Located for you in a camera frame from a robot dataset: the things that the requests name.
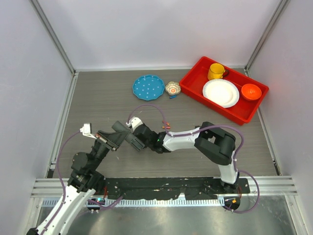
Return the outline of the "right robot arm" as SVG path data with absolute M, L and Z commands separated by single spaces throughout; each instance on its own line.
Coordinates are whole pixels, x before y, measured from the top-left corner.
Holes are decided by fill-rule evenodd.
M 218 165 L 221 174 L 221 188 L 226 193 L 233 193 L 238 187 L 239 173 L 236 168 L 236 138 L 219 125 L 203 122 L 202 126 L 183 132 L 152 131 L 139 118 L 134 117 L 126 125 L 144 147 L 163 154 L 181 149 L 197 149 L 211 162 Z

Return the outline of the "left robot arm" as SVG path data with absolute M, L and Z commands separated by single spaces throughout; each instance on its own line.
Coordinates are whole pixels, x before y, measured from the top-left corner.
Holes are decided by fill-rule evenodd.
M 96 169 L 110 151 L 116 151 L 126 140 L 130 131 L 92 134 L 84 127 L 80 132 L 85 137 L 95 139 L 90 153 L 78 152 L 72 159 L 72 173 L 67 184 L 59 173 L 62 196 L 47 216 L 36 228 L 28 230 L 28 235 L 66 235 L 75 217 L 92 195 L 100 195 L 105 186 L 104 176 Z

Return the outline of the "black remote control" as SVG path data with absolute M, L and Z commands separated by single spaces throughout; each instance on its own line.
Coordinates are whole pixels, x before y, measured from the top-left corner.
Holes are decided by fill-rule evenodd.
M 112 125 L 112 129 L 116 132 L 123 133 L 126 136 L 126 138 L 125 138 L 126 141 L 130 141 L 133 137 L 130 128 L 124 126 L 120 121 L 116 121 Z

